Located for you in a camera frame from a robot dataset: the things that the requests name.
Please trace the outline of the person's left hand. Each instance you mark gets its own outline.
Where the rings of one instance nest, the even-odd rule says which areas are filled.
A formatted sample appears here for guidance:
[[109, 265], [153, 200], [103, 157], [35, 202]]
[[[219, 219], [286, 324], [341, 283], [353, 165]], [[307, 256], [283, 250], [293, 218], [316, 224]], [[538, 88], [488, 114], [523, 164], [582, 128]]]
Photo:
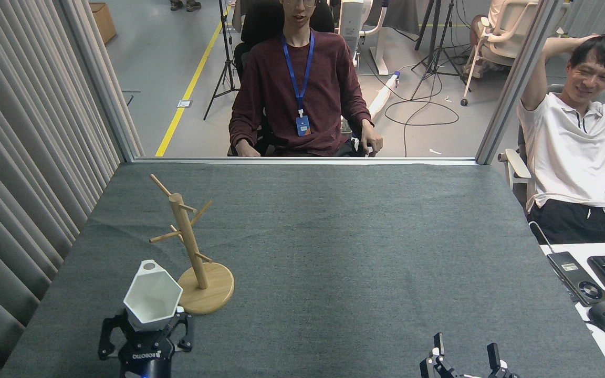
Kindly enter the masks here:
[[383, 137], [377, 133], [368, 119], [361, 120], [361, 146], [368, 157], [375, 157], [383, 148]]

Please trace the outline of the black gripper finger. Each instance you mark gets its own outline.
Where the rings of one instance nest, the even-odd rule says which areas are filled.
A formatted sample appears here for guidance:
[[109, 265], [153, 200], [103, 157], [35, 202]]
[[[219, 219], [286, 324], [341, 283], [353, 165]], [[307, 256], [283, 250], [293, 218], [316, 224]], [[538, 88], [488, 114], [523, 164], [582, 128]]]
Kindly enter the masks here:
[[488, 344], [486, 349], [491, 369], [488, 377], [519, 377], [519, 375], [512, 373], [509, 368], [507, 368], [507, 363], [505, 361], [500, 359], [497, 343]]
[[421, 377], [458, 377], [458, 371], [445, 357], [442, 337], [441, 332], [434, 335], [434, 347], [421, 361]]

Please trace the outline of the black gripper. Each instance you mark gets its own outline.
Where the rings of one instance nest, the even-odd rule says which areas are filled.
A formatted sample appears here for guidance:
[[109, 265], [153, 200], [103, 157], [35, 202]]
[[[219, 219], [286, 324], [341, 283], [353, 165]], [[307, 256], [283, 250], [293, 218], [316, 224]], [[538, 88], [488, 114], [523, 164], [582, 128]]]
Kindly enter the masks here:
[[[184, 334], [174, 342], [172, 337], [180, 326], [184, 327]], [[120, 328], [126, 339], [118, 352], [120, 377], [170, 377], [175, 352], [191, 352], [194, 347], [194, 318], [184, 309], [176, 309], [169, 330], [131, 332], [127, 311], [105, 318], [99, 336], [98, 357], [101, 360], [115, 356], [116, 347], [111, 342], [114, 328]]]

